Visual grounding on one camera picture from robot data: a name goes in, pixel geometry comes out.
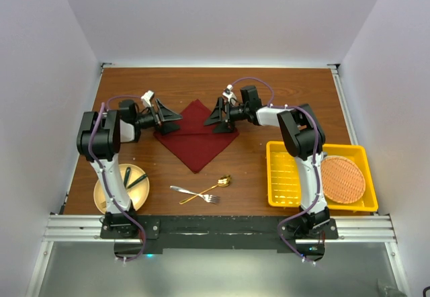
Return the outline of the dark red cloth napkin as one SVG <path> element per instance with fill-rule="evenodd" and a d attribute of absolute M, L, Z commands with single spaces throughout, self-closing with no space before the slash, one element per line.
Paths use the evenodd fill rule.
<path fill-rule="evenodd" d="M 238 131 L 213 133 L 213 126 L 204 126 L 210 114 L 196 99 L 181 112 L 183 119 L 177 122 L 178 130 L 166 135 L 154 132 L 154 137 L 193 173 L 199 173 L 239 135 Z"/>

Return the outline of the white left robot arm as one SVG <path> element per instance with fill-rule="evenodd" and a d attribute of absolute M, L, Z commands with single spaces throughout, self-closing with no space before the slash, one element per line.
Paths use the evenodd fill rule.
<path fill-rule="evenodd" d="M 144 228 L 136 219 L 132 198 L 120 172 L 119 152 L 124 142 L 137 142 L 141 131 L 153 128 L 161 134 L 179 130 L 176 121 L 183 117 L 158 99 L 143 98 L 144 109 L 132 99 L 111 110 L 105 103 L 98 112 L 85 112 L 77 136 L 77 150 L 97 174 L 105 197 L 104 231 L 124 238 L 142 238 Z"/>

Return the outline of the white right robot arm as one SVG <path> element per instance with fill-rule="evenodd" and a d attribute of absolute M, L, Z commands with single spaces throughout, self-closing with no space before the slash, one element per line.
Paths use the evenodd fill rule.
<path fill-rule="evenodd" d="M 295 160 L 301 189 L 300 212 L 288 221 L 296 222 L 304 237 L 315 238 L 329 222 L 330 212 L 323 194 L 321 172 L 325 134 L 314 112 L 308 104 L 263 105 L 254 85 L 240 89 L 240 101 L 232 89 L 232 85 L 227 86 L 204 124 L 213 125 L 215 134 L 233 132 L 235 122 L 242 120 L 280 129 L 284 146 Z"/>

